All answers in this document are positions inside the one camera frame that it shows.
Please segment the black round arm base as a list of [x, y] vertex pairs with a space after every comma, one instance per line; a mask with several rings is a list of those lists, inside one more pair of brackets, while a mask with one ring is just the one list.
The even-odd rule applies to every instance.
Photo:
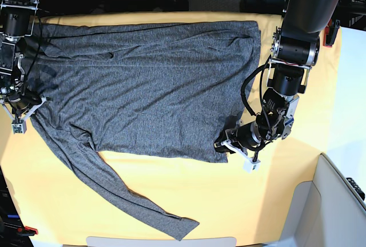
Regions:
[[281, 15], [285, 0], [240, 0], [241, 13], [274, 14]]

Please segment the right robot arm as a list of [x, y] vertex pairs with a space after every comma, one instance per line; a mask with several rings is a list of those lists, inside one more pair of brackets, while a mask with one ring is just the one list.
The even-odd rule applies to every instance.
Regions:
[[44, 99], [27, 88], [28, 73], [22, 67], [25, 37], [33, 33], [39, 0], [1, 0], [1, 105], [22, 126]]

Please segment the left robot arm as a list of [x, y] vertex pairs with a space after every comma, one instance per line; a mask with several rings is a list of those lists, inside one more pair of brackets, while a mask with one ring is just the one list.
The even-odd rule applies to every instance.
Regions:
[[[256, 164], [263, 148], [289, 136], [299, 94], [305, 93], [309, 72], [318, 59], [319, 35], [328, 26], [338, 1], [286, 0], [282, 25], [273, 34], [271, 55], [241, 87], [242, 102], [255, 120], [221, 132], [214, 142], [215, 151], [244, 157], [253, 151], [254, 156], [248, 161]], [[245, 88], [256, 75], [263, 76], [266, 71], [272, 71], [273, 77], [266, 80], [266, 90], [259, 90], [261, 111], [255, 113], [248, 104]]]

